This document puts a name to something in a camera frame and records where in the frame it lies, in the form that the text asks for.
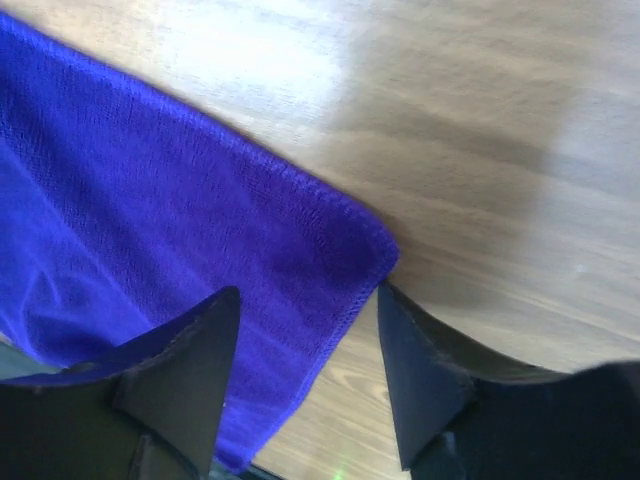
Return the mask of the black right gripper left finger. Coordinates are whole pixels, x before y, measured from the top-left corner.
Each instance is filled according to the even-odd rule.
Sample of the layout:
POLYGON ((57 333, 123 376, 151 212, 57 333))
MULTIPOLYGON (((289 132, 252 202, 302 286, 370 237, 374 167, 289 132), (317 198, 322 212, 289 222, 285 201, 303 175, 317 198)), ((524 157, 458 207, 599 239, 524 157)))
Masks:
POLYGON ((239 323, 225 287, 97 358, 2 381, 2 478, 207 478, 239 323))

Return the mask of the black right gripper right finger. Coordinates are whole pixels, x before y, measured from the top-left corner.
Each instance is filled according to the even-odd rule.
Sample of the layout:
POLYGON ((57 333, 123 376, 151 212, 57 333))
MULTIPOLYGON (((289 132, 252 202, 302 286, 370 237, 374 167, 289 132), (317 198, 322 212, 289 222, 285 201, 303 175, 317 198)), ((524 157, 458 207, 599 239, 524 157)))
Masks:
POLYGON ((501 354, 390 283, 378 328, 402 468, 414 479, 635 479, 639 365, 561 373, 501 354))

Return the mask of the purple towel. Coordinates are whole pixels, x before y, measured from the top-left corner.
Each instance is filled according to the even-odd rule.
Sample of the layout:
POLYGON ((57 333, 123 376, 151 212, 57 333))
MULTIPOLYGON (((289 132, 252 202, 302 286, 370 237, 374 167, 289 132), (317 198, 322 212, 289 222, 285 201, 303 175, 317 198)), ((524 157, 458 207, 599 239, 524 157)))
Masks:
POLYGON ((245 469, 399 251, 348 195, 216 119, 1 18, 1 332, 63 367, 226 286, 241 320, 215 457, 245 469))

